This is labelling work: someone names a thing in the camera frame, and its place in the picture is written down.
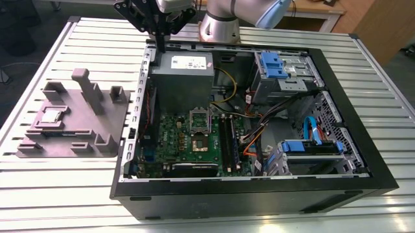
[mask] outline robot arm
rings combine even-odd
[[[196,14],[192,0],[122,0],[114,10],[140,32],[148,32],[157,51],[165,52],[165,41],[177,34]]]
[[[259,28],[276,26],[292,0],[208,0],[200,38],[208,42],[239,41],[237,18]]]
[[[237,18],[256,27],[271,29],[280,21],[291,0],[208,0],[200,26],[200,39],[208,42],[239,41]],[[114,10],[140,32],[148,32],[157,50],[165,52],[165,41],[196,14],[193,0],[122,0]]]

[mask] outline green motherboard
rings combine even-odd
[[[202,128],[208,126],[209,133],[189,132],[189,116],[161,115],[158,143],[153,154],[153,161],[145,163],[145,176],[148,178],[161,178],[160,164],[162,163],[206,163],[217,164],[216,176],[249,176],[252,173],[251,160],[240,161],[237,170],[228,170],[222,166],[222,152],[220,143],[220,116],[212,116],[210,122],[202,116],[193,116],[192,127]],[[244,135],[244,122],[241,117],[232,118],[233,131],[239,139]]]

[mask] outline blue plastic latch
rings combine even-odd
[[[283,69],[284,62],[276,52],[261,52],[260,60],[265,70],[265,77],[273,79],[287,79],[288,74]]]
[[[285,141],[281,143],[283,151],[305,151],[301,141]]]
[[[289,151],[289,147],[288,147],[287,142],[283,142],[280,145],[281,145],[281,147],[283,147],[283,152]]]
[[[343,153],[343,151],[344,151],[343,143],[341,142],[336,142],[336,146],[337,146],[339,152]]]
[[[305,151],[301,141],[288,141],[289,151]]]

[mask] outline motherboard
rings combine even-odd
[[[252,163],[239,152],[239,138],[244,134],[241,117],[161,115],[158,141],[154,149],[142,148],[145,162],[140,177],[161,178],[169,171],[192,169],[204,176],[251,176]]]

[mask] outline wooden desk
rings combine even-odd
[[[205,6],[208,0],[201,0],[201,5]],[[316,31],[321,33],[331,32],[336,22],[347,10],[336,3],[333,7],[327,6],[321,1],[295,0],[296,2],[296,18],[292,19],[293,4],[289,5],[288,12],[277,29],[291,29],[301,31]]]

